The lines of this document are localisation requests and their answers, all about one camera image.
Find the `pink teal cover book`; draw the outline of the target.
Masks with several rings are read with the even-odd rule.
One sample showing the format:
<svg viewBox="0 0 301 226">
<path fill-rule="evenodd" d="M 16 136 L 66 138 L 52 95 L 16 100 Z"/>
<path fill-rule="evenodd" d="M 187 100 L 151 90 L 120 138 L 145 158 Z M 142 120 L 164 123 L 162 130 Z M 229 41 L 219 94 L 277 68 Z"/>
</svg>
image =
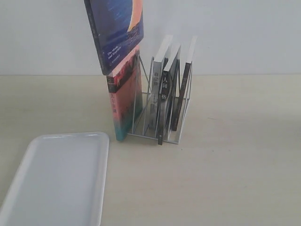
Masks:
<svg viewBox="0 0 301 226">
<path fill-rule="evenodd" d="M 116 139 L 123 141 L 143 110 L 140 47 L 134 49 L 106 77 Z"/>
</svg>

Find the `blue moon cover book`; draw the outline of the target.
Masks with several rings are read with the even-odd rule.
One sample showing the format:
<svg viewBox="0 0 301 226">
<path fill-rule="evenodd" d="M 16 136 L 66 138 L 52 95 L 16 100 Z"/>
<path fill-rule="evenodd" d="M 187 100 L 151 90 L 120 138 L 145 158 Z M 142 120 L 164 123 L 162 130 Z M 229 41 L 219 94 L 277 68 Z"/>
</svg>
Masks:
<svg viewBox="0 0 301 226">
<path fill-rule="evenodd" d="M 103 75 L 109 75 L 144 37 L 141 0 L 85 0 Z"/>
</svg>

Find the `grey white spine book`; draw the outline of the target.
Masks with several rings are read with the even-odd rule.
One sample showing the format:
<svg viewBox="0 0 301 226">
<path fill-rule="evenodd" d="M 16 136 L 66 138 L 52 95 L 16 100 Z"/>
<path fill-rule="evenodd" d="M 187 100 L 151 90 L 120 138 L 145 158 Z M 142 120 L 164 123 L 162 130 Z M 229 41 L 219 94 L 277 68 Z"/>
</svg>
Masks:
<svg viewBox="0 0 301 226">
<path fill-rule="evenodd" d="M 160 45 L 160 48 L 154 57 L 151 79 L 151 96 L 150 96 L 150 129 L 156 128 L 157 109 L 158 109 L 158 92 L 160 77 L 164 67 L 165 59 L 168 60 L 171 52 L 173 35 L 166 35 Z"/>
</svg>

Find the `black grey portrait book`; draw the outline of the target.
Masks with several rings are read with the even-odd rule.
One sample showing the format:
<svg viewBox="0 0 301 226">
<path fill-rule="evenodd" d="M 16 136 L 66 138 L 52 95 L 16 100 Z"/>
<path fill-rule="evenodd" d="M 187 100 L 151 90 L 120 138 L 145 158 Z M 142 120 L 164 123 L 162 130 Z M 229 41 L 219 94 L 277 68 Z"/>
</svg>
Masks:
<svg viewBox="0 0 301 226">
<path fill-rule="evenodd" d="M 161 75 L 161 90 L 160 97 L 160 111 L 158 118 L 158 144 L 162 145 L 166 133 L 170 130 L 170 117 L 173 107 L 174 86 L 176 84 L 176 75 L 179 63 L 179 56 L 181 52 L 181 44 L 175 43 L 172 46 L 171 54 L 168 58 L 167 64 L 164 66 Z"/>
</svg>

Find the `white plastic tray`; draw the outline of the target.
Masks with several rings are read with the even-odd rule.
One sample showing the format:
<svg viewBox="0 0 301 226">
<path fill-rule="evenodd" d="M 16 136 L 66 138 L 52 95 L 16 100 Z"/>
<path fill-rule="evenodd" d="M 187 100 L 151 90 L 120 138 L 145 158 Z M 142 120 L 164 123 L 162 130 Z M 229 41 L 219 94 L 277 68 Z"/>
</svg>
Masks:
<svg viewBox="0 0 301 226">
<path fill-rule="evenodd" d="M 2 204 L 1 225 L 100 225 L 109 143 L 104 132 L 32 140 Z"/>
</svg>

